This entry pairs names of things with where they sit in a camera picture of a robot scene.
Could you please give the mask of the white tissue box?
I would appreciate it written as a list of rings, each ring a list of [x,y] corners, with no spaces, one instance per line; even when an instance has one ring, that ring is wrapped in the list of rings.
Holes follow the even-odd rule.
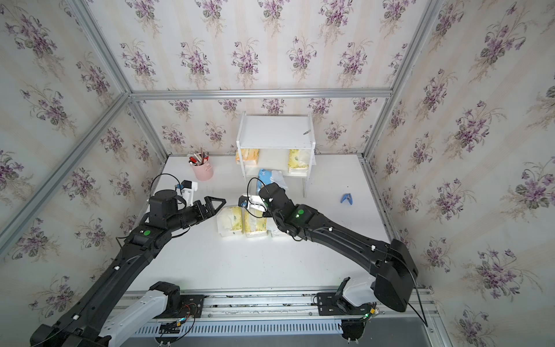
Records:
[[[267,218],[266,221],[267,232],[272,237],[286,237],[287,234],[281,231],[278,227],[276,222],[272,218]]]

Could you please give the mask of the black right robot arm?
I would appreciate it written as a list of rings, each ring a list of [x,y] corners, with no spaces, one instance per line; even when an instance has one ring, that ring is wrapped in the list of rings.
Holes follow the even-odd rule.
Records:
[[[264,215],[272,217],[280,231],[352,260],[375,277],[371,289],[377,301],[396,312],[406,311],[419,272],[402,241],[387,243],[357,234],[315,208],[294,203],[276,183],[260,189],[260,197],[266,207]]]

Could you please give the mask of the yellow green tissue pack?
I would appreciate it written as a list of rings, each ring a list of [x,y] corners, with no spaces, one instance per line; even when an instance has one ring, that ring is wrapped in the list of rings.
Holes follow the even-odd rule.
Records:
[[[223,208],[216,218],[218,234],[221,237],[234,237],[243,234],[243,213],[240,207]]]

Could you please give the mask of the blue tissue pack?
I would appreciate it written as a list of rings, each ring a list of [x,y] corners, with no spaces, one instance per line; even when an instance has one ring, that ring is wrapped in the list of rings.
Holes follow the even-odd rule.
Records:
[[[259,192],[264,185],[269,185],[271,183],[276,183],[279,187],[288,189],[281,171],[260,169],[257,180],[257,192]]]

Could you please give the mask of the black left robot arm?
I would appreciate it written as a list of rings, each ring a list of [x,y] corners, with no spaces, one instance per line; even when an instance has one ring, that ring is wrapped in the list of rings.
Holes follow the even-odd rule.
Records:
[[[149,211],[125,238],[119,253],[87,293],[53,325],[41,325],[32,346],[121,346],[137,330],[160,315],[177,315],[183,303],[179,286],[159,281],[139,300],[112,318],[114,307],[139,274],[172,240],[220,210],[214,197],[179,208],[184,198],[163,189],[149,199]]]

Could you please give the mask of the orange tissue pack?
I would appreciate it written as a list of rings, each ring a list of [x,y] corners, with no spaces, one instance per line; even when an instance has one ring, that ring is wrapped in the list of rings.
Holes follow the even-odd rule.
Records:
[[[260,150],[254,148],[241,149],[236,151],[236,163],[241,164],[241,160],[245,166],[257,166],[260,157]]]

